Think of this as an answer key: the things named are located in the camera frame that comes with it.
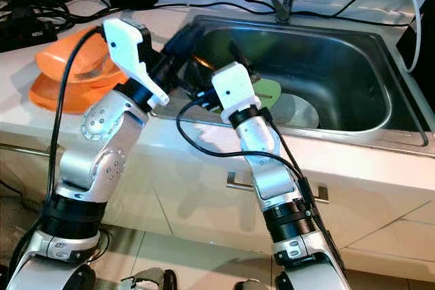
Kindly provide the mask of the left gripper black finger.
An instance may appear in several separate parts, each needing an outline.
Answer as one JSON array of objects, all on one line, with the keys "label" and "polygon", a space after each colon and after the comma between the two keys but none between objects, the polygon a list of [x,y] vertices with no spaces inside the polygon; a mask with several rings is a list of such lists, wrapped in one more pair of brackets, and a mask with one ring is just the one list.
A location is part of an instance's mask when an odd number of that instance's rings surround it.
[{"label": "left gripper black finger", "polygon": [[201,35],[202,26],[198,24],[189,23],[182,26],[164,45],[165,59],[189,60]]},{"label": "left gripper black finger", "polygon": [[187,60],[171,60],[167,65],[166,90],[171,94],[192,94],[192,85],[186,81],[187,66]]}]

